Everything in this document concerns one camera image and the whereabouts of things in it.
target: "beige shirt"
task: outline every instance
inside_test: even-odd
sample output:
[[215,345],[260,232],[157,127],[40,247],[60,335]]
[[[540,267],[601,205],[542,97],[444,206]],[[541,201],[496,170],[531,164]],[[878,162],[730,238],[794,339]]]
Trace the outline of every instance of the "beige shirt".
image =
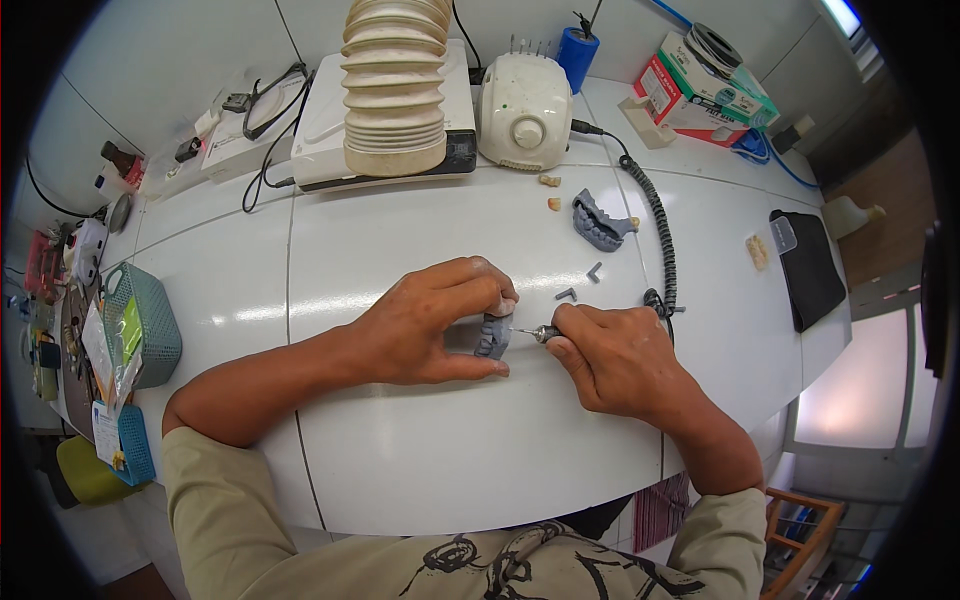
[[701,498],[661,566],[554,520],[455,536],[354,537],[298,554],[257,451],[179,427],[163,438],[163,474],[193,600],[731,600],[757,598],[762,581],[765,503],[756,489]]

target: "person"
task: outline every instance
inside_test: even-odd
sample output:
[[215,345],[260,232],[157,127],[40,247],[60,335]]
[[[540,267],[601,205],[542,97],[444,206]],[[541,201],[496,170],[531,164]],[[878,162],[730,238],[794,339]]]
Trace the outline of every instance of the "person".
[[335,390],[508,376],[504,362],[448,353],[443,333],[467,315],[509,314],[519,300],[486,259],[457,258],[405,275],[351,324],[214,367],[178,390],[163,416],[163,472],[191,597],[757,598],[766,517],[756,449],[680,366],[646,307],[561,304],[553,324],[564,336],[546,349],[586,410],[645,420],[680,450],[703,497],[667,566],[552,519],[449,536],[355,536],[298,554],[263,456],[248,446]]

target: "red striped fabric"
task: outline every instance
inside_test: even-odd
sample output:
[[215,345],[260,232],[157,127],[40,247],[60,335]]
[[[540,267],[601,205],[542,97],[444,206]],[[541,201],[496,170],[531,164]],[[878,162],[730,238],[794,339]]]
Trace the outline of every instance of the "red striped fabric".
[[634,498],[634,554],[676,535],[689,510],[686,471],[644,488]]

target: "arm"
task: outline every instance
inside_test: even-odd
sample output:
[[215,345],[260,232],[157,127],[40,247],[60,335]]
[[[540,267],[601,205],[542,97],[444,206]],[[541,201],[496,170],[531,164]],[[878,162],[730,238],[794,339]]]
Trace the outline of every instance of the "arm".
[[246,447],[303,404],[335,390],[507,376],[501,361],[447,353],[444,330],[466,315],[507,315],[517,300],[510,279],[479,256],[410,273],[351,324],[194,377],[167,403],[163,435],[186,425]]
[[562,304],[553,323],[566,337],[546,348],[570,373],[584,408],[645,420],[670,436],[700,494],[763,490],[750,436],[680,366],[653,309]]

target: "suction hose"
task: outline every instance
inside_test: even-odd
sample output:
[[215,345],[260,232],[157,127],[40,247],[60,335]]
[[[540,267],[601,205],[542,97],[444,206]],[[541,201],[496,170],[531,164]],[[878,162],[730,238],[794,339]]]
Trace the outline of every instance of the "suction hose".
[[344,29],[344,158],[361,175],[400,177],[446,156],[438,72],[450,0],[354,0]]

